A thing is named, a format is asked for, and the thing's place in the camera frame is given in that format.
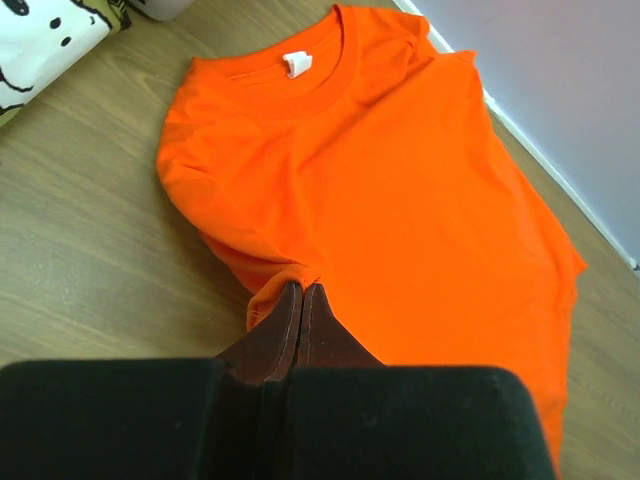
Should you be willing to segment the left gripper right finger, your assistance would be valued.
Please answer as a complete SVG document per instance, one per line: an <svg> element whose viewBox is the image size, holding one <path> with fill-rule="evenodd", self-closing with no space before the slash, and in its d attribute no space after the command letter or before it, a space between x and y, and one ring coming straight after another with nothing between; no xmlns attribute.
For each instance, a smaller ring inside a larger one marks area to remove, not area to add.
<svg viewBox="0 0 640 480"><path fill-rule="evenodd" d="M324 287L304 294L296 365L318 368L378 368L373 356L335 317Z"/></svg>

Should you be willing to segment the orange t shirt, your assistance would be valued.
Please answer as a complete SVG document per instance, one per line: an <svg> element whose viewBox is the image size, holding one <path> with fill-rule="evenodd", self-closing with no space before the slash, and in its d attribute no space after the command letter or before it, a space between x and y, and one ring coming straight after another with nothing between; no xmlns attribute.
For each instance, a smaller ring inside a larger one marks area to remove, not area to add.
<svg viewBox="0 0 640 480"><path fill-rule="evenodd" d="M495 134L470 51L425 18L332 7L268 49L196 58L159 141L176 208L251 292L324 287L391 365L491 365L530 390L558 457L585 263Z"/></svg>

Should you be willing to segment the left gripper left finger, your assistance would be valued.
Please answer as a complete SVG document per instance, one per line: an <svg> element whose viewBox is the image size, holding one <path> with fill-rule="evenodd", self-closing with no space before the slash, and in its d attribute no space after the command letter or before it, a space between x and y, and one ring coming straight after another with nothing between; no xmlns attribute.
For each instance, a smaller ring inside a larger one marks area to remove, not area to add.
<svg viewBox="0 0 640 480"><path fill-rule="evenodd" d="M215 359L247 384L281 378L295 356L302 307L301 286L288 282L271 313Z"/></svg>

